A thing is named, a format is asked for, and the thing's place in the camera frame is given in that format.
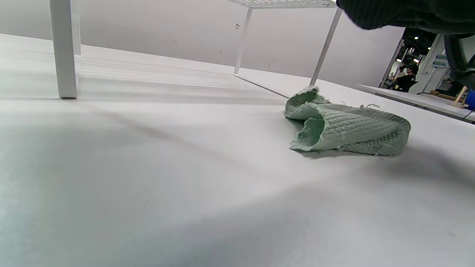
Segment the person's left hand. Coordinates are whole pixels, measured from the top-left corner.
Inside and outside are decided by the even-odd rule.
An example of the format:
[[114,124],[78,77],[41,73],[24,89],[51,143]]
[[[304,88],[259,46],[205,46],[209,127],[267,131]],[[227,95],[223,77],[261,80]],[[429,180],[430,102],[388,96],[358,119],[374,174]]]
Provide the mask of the person's left hand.
[[358,27],[422,29],[437,34],[473,34],[473,0],[338,0],[337,6]]

